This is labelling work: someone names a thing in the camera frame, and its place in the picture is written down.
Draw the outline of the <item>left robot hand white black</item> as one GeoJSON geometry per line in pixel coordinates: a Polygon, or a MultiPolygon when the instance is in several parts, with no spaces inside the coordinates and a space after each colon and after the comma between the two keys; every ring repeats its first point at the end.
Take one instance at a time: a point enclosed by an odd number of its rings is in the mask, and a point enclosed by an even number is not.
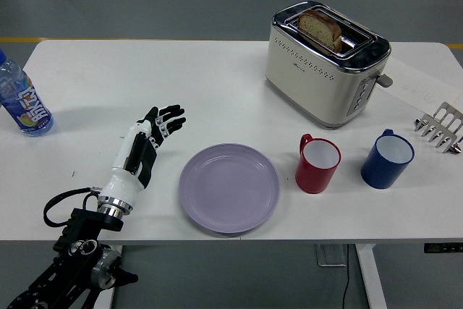
{"type": "Polygon", "coordinates": [[[129,128],[111,169],[111,179],[102,189],[101,201],[134,205],[136,194],[150,182],[158,148],[186,122],[183,114],[178,104],[163,109],[154,106],[129,128]]]}

